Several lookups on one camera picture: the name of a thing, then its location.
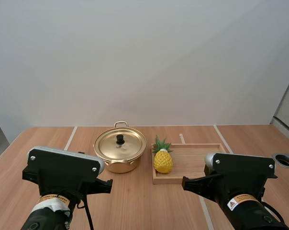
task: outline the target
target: golden pot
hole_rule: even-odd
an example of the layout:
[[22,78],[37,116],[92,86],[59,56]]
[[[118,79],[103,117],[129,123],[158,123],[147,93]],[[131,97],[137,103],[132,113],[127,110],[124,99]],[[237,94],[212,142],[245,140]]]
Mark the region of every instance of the golden pot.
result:
[[[117,127],[124,123],[126,127]],[[130,128],[125,121],[118,121],[111,128],[98,136],[94,149],[101,157],[105,168],[113,173],[126,173],[136,168],[146,147],[145,137],[141,132]]]

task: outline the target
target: pineapple leaves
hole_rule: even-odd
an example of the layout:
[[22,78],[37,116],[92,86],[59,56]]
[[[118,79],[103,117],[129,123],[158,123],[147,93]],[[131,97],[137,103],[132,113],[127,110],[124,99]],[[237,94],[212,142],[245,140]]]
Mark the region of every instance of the pineapple leaves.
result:
[[157,153],[161,149],[166,149],[168,152],[172,152],[172,150],[169,149],[171,146],[171,143],[166,143],[166,138],[160,141],[159,137],[156,135],[155,143],[156,143],[156,148],[153,149],[154,153]]
[[165,146],[166,138],[162,141],[162,146]]

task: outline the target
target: white wall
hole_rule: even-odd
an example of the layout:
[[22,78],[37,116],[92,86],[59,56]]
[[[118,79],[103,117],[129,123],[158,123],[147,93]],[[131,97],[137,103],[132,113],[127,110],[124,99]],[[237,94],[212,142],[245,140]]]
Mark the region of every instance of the white wall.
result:
[[0,126],[267,124],[289,0],[0,0]]

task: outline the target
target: lid knob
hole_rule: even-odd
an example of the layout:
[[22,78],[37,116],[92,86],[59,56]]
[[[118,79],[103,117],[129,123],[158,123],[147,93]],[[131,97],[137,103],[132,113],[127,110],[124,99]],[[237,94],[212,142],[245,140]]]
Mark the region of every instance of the lid knob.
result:
[[117,135],[117,145],[123,145],[125,143],[125,141],[123,140],[123,135],[122,134],[118,134]]

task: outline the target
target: wooden tray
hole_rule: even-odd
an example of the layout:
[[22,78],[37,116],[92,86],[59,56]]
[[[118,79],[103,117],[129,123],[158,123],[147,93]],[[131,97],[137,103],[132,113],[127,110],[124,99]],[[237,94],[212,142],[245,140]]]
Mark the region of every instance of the wooden tray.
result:
[[170,153],[173,168],[170,173],[159,173],[154,169],[154,156],[152,145],[153,184],[181,184],[183,176],[190,179],[205,176],[204,157],[210,152],[223,152],[222,144],[172,144]]

